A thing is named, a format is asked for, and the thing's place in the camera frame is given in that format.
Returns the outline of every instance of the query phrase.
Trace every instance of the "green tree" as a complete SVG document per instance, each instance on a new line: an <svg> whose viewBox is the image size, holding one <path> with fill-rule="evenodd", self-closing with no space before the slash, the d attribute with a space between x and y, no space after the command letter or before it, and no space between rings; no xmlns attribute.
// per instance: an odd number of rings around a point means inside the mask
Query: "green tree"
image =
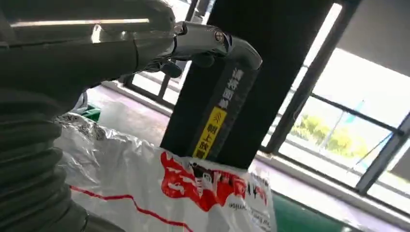
<svg viewBox="0 0 410 232"><path fill-rule="evenodd" d="M318 116L301 115L301 120L291 130L291 134L306 141L321 145L330 128ZM328 151L346 157L363 157L368 148L360 137L352 139L347 128L336 128L325 145Z"/></svg>

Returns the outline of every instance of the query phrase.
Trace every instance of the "white wall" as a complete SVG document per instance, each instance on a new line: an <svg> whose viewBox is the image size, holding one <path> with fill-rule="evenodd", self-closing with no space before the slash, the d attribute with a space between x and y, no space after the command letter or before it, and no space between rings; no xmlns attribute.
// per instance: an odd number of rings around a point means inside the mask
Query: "white wall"
<svg viewBox="0 0 410 232"><path fill-rule="evenodd" d="M338 47L410 76L410 0L363 0Z"/></svg>

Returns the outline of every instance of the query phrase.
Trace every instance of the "printed logo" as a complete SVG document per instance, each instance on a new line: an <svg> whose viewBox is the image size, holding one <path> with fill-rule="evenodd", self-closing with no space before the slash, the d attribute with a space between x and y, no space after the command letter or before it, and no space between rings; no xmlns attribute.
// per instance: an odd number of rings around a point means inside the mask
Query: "printed logo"
<svg viewBox="0 0 410 232"><path fill-rule="evenodd" d="M170 198L189 198L205 212L216 204L224 206L231 194L245 199L247 193L253 193L255 198L259 195L266 204L266 194L262 188L252 188L235 174L207 169L197 163L190 163L186 170L166 152L161 154L161 164L165 170L161 184L163 193Z"/></svg>

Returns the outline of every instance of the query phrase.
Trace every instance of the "green floor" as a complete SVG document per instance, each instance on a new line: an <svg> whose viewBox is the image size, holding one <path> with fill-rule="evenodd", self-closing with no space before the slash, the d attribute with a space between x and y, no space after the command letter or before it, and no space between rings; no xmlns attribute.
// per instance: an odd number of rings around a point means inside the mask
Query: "green floor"
<svg viewBox="0 0 410 232"><path fill-rule="evenodd" d="M291 199L273 194L278 232L358 232L359 230L306 208Z"/></svg>

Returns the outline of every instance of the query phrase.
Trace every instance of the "floor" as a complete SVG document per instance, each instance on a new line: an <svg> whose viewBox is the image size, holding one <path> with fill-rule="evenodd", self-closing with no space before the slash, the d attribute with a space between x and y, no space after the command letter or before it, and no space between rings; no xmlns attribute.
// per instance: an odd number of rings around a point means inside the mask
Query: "floor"
<svg viewBox="0 0 410 232"><path fill-rule="evenodd" d="M99 124L160 145L168 116L103 86L87 93L88 101L101 109Z"/></svg>
<svg viewBox="0 0 410 232"><path fill-rule="evenodd" d="M102 110L101 125L145 139L154 145L161 143L168 116L102 86L90 89L88 96L89 102ZM264 170L277 192L364 232L403 232L262 162L254 160L251 169Z"/></svg>

